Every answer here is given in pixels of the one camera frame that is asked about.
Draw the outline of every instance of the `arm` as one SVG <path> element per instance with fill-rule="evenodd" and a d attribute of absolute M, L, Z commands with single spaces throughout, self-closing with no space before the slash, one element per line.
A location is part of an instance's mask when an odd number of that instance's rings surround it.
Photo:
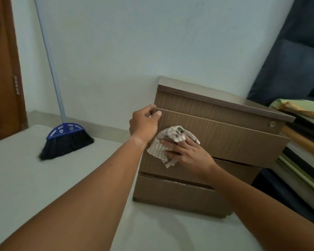
<path fill-rule="evenodd" d="M 2 250 L 109 250 L 137 165 L 157 132 L 161 112 L 136 111 L 132 136 L 109 159 L 30 219 L 0 245 Z"/>
<path fill-rule="evenodd" d="M 280 202 L 220 168 L 190 138 L 161 141 L 178 154 L 165 153 L 208 181 L 266 250 L 314 250 L 314 224 Z"/>

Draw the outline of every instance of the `cabinet top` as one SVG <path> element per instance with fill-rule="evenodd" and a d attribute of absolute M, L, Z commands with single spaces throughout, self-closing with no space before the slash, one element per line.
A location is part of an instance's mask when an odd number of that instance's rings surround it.
<path fill-rule="evenodd" d="M 260 105 L 229 92 L 191 84 L 180 80 L 159 77 L 158 90 L 170 94 L 191 98 L 198 101 L 228 107 L 231 109 L 262 115 L 265 117 L 293 122 L 295 117 L 279 112 L 275 109 Z"/>

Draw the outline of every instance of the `broom head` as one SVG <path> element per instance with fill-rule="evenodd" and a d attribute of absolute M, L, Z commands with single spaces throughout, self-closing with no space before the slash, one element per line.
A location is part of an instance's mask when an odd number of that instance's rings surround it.
<path fill-rule="evenodd" d="M 55 127 L 46 138 L 38 156 L 40 160 L 54 159 L 94 143 L 85 129 L 76 123 L 63 123 Z"/>

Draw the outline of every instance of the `drawer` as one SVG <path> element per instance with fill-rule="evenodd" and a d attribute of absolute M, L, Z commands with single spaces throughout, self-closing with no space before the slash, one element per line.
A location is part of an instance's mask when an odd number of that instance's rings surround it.
<path fill-rule="evenodd" d="M 218 217 L 232 213 L 226 201 L 212 189 L 140 174 L 137 176 L 133 200 Z"/>
<path fill-rule="evenodd" d="M 180 125 L 193 133 L 201 146 L 214 158 L 243 164 L 270 167 L 280 155 L 289 138 L 255 131 L 222 122 L 154 108 L 162 111 L 158 132 Z"/>
<path fill-rule="evenodd" d="M 215 162 L 222 169 L 248 184 L 251 184 L 261 171 L 259 167 L 244 166 L 217 159 L 215 159 Z M 160 159 L 150 155 L 146 151 L 143 152 L 139 173 L 212 189 L 207 182 L 191 173 L 181 164 L 176 163 L 174 166 L 166 168 Z"/>
<path fill-rule="evenodd" d="M 235 126 L 279 134 L 285 121 L 253 113 L 247 113 L 223 106 L 213 105 L 199 100 L 185 98 L 170 93 L 157 91 L 155 105 L 161 109 L 183 113 L 208 120 L 223 122 Z"/>

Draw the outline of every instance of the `hand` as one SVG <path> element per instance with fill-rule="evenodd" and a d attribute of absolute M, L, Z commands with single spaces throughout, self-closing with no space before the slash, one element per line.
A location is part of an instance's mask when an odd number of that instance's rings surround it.
<path fill-rule="evenodd" d="M 166 140 L 161 140 L 160 142 L 172 149 L 172 152 L 165 151 L 165 154 L 168 157 L 175 159 L 184 167 L 190 169 L 193 173 L 204 179 L 212 170 L 219 167 L 211 155 L 187 135 L 186 141 L 181 141 L 178 144 Z"/>
<path fill-rule="evenodd" d="M 160 116 L 162 116 L 162 112 L 158 111 L 149 118 L 154 107 L 156 105 L 148 105 L 141 110 L 135 111 L 133 118 L 129 121 L 130 135 L 138 138 L 143 143 L 148 143 L 157 133 L 157 123 Z"/>

